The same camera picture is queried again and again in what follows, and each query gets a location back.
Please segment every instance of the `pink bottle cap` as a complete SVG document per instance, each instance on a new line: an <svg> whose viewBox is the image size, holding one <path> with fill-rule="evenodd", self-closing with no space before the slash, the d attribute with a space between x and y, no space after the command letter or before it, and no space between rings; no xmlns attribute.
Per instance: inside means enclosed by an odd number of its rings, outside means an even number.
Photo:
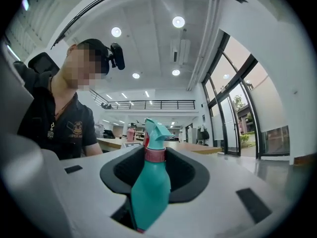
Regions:
<svg viewBox="0 0 317 238"><path fill-rule="evenodd" d="M139 233L144 233L145 232L145 230L143 230L143 229L141 229L141 228L137 228L137 231L139 232Z"/></svg>
<svg viewBox="0 0 317 238"><path fill-rule="evenodd" d="M162 150L153 150L145 148L145 160L150 162L164 162L165 161L165 148Z"/></svg>

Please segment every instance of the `wooden table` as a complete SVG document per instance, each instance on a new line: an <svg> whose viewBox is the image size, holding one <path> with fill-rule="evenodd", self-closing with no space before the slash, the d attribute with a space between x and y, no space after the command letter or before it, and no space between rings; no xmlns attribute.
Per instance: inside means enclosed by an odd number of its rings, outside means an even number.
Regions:
<svg viewBox="0 0 317 238"><path fill-rule="evenodd" d="M109 138L97 138L100 147L103 150L115 151L121 148L122 143L127 142L126 138L122 139L109 139ZM204 146L204 145L195 145L190 143L179 143L177 141L164 141L165 147L173 148L175 151L186 150L200 154L211 154L221 151L220 147Z"/></svg>

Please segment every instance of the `teal spray bottle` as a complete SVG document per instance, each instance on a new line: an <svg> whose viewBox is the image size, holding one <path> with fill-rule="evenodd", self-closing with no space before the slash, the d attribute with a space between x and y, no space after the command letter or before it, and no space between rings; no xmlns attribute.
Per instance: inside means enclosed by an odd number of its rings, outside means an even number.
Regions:
<svg viewBox="0 0 317 238"><path fill-rule="evenodd" d="M137 231L141 233L166 209L170 194L164 140L172 134L160 122L149 118L146 119L145 129L145 163L131 189L133 215Z"/></svg>

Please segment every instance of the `railing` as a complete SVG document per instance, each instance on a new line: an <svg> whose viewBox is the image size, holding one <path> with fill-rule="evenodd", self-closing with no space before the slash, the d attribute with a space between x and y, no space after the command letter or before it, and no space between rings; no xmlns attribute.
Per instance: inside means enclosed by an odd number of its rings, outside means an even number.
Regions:
<svg viewBox="0 0 317 238"><path fill-rule="evenodd" d="M108 104L108 101L106 99L104 99L103 97L101 97L98 93L96 93L94 90L90 89L90 93L93 96L95 102L101 106L102 103L104 104Z"/></svg>
<svg viewBox="0 0 317 238"><path fill-rule="evenodd" d="M108 102L113 109L195 109L194 100L175 100L175 101L117 101Z"/></svg>
<svg viewBox="0 0 317 238"><path fill-rule="evenodd" d="M90 89L95 102L104 109L195 109L194 100L159 100L159 101L107 101L94 90Z"/></svg>

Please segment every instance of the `pendant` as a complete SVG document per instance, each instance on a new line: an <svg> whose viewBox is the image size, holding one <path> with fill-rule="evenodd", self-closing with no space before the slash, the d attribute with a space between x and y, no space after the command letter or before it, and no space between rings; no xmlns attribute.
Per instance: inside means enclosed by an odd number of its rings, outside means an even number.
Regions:
<svg viewBox="0 0 317 238"><path fill-rule="evenodd" d="M48 138L49 138L49 139L53 139L53 137L54 137L53 128L54 128L54 123L51 124L51 128L50 128L50 130L48 131Z"/></svg>

